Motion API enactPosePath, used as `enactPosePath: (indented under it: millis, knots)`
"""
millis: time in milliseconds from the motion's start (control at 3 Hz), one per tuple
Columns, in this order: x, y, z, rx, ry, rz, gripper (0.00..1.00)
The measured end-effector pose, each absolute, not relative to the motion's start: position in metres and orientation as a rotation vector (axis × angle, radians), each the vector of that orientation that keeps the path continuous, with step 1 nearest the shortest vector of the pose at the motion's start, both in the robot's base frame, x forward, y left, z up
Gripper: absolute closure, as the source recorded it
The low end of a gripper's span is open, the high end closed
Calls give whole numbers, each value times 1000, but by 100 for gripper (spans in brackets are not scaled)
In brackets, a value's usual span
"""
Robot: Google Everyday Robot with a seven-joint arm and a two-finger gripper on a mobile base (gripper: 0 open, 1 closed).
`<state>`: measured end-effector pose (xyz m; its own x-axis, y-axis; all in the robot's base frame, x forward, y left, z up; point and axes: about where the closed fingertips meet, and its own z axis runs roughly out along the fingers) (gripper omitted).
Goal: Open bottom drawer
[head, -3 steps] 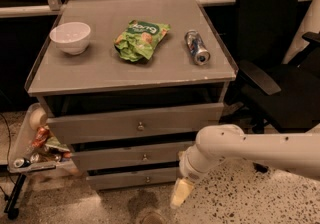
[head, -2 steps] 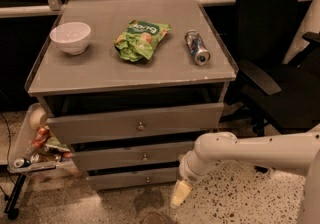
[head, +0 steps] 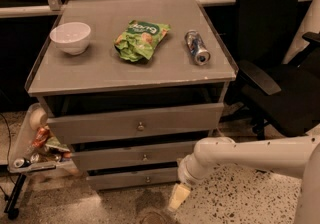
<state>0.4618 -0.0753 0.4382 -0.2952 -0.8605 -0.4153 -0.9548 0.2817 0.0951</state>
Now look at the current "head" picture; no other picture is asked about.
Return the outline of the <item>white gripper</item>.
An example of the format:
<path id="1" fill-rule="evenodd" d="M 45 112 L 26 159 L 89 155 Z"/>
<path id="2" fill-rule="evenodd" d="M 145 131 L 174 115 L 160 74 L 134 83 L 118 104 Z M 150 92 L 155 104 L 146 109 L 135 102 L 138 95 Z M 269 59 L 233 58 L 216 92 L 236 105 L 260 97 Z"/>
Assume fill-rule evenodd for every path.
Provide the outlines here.
<path id="1" fill-rule="evenodd" d="M 204 179 L 204 167 L 193 154 L 187 155 L 180 161 L 178 179 L 183 184 L 175 184 L 173 187 L 168 203 L 168 210 L 171 212 L 176 211 L 187 199 L 191 192 L 190 187 L 199 184 Z"/>

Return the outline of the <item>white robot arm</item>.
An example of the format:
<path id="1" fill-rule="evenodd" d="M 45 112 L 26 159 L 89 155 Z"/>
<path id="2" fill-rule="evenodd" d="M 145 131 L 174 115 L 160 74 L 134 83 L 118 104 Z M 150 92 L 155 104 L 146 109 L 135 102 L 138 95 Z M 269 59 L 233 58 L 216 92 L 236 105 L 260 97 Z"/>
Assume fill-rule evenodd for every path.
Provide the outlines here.
<path id="1" fill-rule="evenodd" d="M 217 166 L 239 165 L 300 178 L 294 224 L 320 224 L 320 138 L 298 136 L 237 143 L 229 137 L 199 140 L 178 164 L 178 183 L 168 209 L 177 210 L 191 192 Z"/>

